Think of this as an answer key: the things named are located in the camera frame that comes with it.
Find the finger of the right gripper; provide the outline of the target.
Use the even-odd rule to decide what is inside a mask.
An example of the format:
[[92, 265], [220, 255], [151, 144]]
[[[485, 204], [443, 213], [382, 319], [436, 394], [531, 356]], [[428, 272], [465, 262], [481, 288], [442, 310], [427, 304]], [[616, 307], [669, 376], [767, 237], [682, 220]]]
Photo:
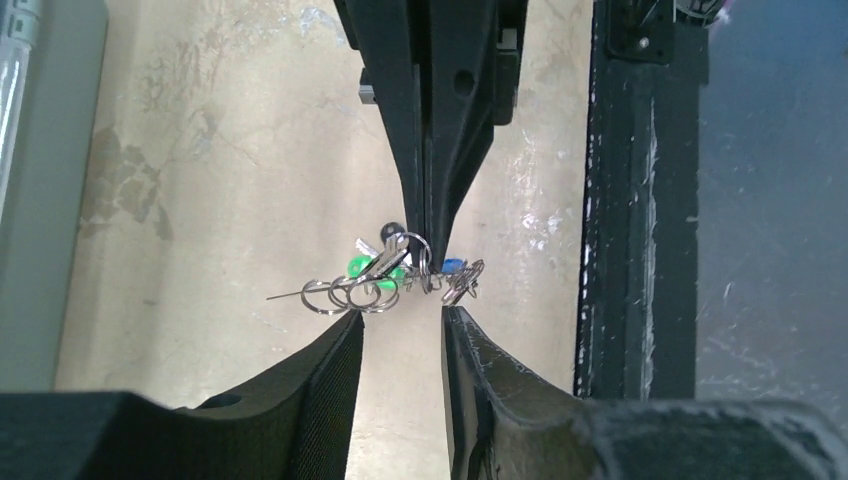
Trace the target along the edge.
[[431, 1], [424, 79], [423, 224], [440, 270], [452, 227], [517, 102], [528, 4]]
[[352, 47], [360, 52], [400, 178], [406, 227], [424, 234], [420, 68], [408, 1], [337, 1]]

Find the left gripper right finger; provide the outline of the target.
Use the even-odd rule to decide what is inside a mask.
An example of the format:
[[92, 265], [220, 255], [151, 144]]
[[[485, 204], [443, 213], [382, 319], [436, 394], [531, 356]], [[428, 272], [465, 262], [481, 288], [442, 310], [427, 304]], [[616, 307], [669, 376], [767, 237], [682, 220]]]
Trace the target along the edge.
[[442, 311], [454, 479], [843, 479], [847, 442], [786, 401], [593, 401], [557, 388]]

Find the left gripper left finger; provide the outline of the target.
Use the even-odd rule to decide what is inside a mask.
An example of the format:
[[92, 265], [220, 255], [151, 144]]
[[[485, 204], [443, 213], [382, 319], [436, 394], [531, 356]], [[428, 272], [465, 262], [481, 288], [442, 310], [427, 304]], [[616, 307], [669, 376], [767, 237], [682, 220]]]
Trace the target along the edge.
[[122, 391], [1, 398], [5, 479], [341, 479], [364, 322], [350, 312], [306, 347], [194, 408]]

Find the blue key tag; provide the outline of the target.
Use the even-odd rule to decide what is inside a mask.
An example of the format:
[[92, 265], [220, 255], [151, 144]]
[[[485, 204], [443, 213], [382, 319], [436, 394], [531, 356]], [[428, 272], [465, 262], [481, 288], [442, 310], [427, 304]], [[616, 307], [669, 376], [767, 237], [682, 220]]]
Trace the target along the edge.
[[459, 258], [446, 258], [443, 261], [441, 272], [444, 274], [454, 274], [460, 271], [465, 265], [465, 261]]

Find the green key tag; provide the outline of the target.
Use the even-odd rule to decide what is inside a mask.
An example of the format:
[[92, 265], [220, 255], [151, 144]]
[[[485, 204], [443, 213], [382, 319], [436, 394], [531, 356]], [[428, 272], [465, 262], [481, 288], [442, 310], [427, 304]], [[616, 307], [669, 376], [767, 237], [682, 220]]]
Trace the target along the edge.
[[377, 278], [376, 282], [367, 283], [366, 287], [378, 287], [382, 291], [396, 290], [406, 278], [405, 271], [399, 265], [389, 269], [385, 262], [377, 262], [367, 255], [353, 257], [347, 264], [347, 275], [356, 278], [363, 274]]

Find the black key tag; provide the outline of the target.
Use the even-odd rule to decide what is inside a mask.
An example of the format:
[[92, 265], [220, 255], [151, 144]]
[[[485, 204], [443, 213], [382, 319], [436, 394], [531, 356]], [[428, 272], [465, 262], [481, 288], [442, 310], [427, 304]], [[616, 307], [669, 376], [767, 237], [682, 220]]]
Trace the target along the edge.
[[398, 222], [387, 222], [380, 229], [380, 239], [385, 244], [393, 235], [401, 234], [406, 231], [405, 227]]

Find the silver key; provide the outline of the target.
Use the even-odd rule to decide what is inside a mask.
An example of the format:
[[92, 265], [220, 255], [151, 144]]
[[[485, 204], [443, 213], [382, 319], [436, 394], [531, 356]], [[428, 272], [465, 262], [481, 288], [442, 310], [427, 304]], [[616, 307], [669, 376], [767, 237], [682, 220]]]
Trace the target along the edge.
[[375, 258], [377, 262], [385, 262], [389, 269], [403, 262], [409, 253], [409, 244], [410, 236], [407, 232], [393, 235], [389, 238], [381, 252], [378, 252], [375, 247], [362, 238], [357, 238], [355, 241], [355, 247], [360, 253]]

